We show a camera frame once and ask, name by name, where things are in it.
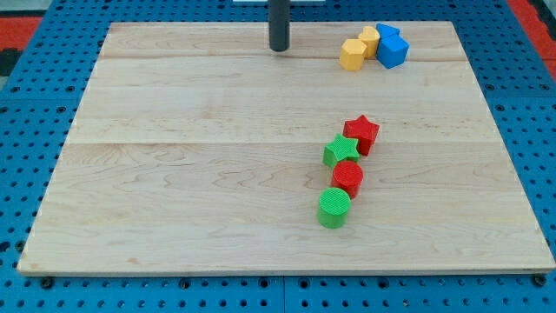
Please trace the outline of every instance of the blue pegboard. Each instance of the blue pegboard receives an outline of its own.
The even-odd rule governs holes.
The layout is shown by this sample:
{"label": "blue pegboard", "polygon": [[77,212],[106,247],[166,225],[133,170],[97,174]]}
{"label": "blue pegboard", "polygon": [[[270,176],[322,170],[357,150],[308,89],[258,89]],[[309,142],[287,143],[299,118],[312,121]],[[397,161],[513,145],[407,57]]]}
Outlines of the blue pegboard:
{"label": "blue pegboard", "polygon": [[[503,1],[327,0],[294,21],[454,23],[556,250],[556,83]],[[110,22],[264,21],[231,0],[55,0],[0,93],[0,310],[556,310],[556,276],[28,278],[15,269]]]}

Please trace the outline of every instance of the toy block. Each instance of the toy block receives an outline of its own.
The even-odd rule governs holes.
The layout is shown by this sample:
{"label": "toy block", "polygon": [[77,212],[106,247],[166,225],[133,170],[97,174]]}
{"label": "toy block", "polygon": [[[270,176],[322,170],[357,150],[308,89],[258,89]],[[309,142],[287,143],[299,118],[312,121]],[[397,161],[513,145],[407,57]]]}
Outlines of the toy block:
{"label": "toy block", "polygon": [[392,69],[406,61],[409,43],[400,36],[381,38],[379,48],[376,51],[376,59],[387,69]]}
{"label": "toy block", "polygon": [[330,187],[340,188],[346,191],[350,199],[359,193],[363,181],[363,169],[358,163],[352,161],[341,161],[332,170],[332,181]]}
{"label": "toy block", "polygon": [[340,65],[344,70],[360,70],[367,45],[359,39],[347,39],[341,46]]}
{"label": "toy block", "polygon": [[400,35],[400,29],[397,29],[395,27],[383,24],[383,23],[377,23],[376,24],[376,30],[379,32],[379,34],[381,35],[381,39],[383,38],[388,38],[390,36],[394,36],[394,35]]}
{"label": "toy block", "polygon": [[334,141],[324,147],[322,162],[333,169],[340,161],[359,161],[357,142],[357,139],[345,138],[341,134],[336,134]]}
{"label": "toy block", "polygon": [[381,34],[373,26],[365,26],[363,32],[359,34],[358,38],[367,45],[367,52],[365,53],[366,59],[372,59],[376,56],[376,50],[379,47]]}
{"label": "toy block", "polygon": [[363,156],[368,156],[380,128],[379,124],[371,123],[367,117],[361,115],[355,120],[344,123],[343,136],[357,139],[357,150]]}
{"label": "toy block", "polygon": [[346,222],[350,206],[351,200],[346,191],[328,188],[322,191],[319,198],[317,219],[326,228],[340,228]]}

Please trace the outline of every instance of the yellow block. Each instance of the yellow block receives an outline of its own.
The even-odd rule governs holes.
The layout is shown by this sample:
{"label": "yellow block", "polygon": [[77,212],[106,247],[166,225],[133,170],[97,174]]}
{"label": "yellow block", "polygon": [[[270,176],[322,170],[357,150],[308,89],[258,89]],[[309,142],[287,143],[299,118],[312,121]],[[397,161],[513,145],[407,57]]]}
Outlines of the yellow block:
{"label": "yellow block", "polygon": [[378,49],[379,41],[381,40],[381,34],[379,34],[379,31],[373,26],[365,26],[363,28],[363,32],[359,34],[359,39],[367,45],[365,58],[375,58],[376,50]]}
{"label": "yellow block", "polygon": [[347,39],[341,46],[340,65],[344,70],[360,70],[367,45],[359,39]]}

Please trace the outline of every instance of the black cylinder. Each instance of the black cylinder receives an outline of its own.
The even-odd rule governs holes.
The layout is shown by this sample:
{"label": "black cylinder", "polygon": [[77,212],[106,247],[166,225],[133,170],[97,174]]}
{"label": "black cylinder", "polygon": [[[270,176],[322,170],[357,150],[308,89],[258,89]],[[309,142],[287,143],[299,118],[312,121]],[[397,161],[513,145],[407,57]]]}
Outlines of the black cylinder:
{"label": "black cylinder", "polygon": [[289,48],[289,0],[268,0],[268,39],[276,52]]}

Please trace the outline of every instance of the red block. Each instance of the red block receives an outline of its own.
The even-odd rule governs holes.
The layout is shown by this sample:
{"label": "red block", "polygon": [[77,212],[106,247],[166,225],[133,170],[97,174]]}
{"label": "red block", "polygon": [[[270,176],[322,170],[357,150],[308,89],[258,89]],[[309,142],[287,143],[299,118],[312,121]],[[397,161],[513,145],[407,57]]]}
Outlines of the red block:
{"label": "red block", "polygon": [[363,181],[363,169],[353,161],[342,161],[332,170],[331,187],[337,187],[347,192],[350,199],[359,193]]}
{"label": "red block", "polygon": [[344,123],[343,135],[347,138],[357,138],[357,150],[363,156],[368,156],[371,147],[379,134],[380,125],[371,123],[364,115],[356,120],[346,121]]}

